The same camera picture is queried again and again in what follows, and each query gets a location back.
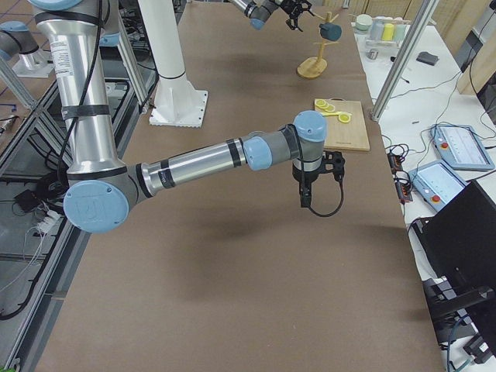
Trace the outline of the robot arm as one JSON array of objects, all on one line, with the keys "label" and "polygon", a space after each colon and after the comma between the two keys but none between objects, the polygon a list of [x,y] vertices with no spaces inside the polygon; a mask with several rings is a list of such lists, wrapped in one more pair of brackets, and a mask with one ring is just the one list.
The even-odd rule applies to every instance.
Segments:
[{"label": "robot arm", "polygon": [[250,20],[251,26],[257,30],[262,29],[278,9],[282,9],[288,15],[286,24],[291,30],[301,31],[298,20],[304,12],[309,12],[311,16],[315,15],[311,10],[312,3],[305,0],[266,0],[259,5],[255,1],[243,0],[231,0],[230,3],[237,7]]},{"label": "robot arm", "polygon": [[[320,175],[343,182],[343,155],[325,148],[325,116],[302,108],[284,113],[274,90],[277,52],[291,51],[284,41],[288,15],[279,7],[258,32],[251,21],[262,8],[245,1],[189,2],[180,18],[169,2],[139,3],[159,80],[152,109],[118,155],[99,49],[117,17],[111,6],[32,2],[70,131],[63,208],[74,227],[87,233],[130,227],[146,211],[144,202],[158,226],[193,216],[204,197],[222,191],[240,191],[243,205],[255,209],[264,202],[247,186],[256,171],[264,188],[296,181],[302,208],[311,208]],[[262,84],[266,77],[272,83]]]}]

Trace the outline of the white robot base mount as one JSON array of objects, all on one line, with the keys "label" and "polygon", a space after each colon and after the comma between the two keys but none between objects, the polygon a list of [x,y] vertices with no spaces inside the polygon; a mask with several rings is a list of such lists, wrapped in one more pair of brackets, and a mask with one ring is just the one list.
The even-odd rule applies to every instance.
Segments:
[{"label": "white robot base mount", "polygon": [[139,6],[159,75],[150,123],[198,128],[208,92],[195,89],[187,78],[173,3],[143,0]]}]

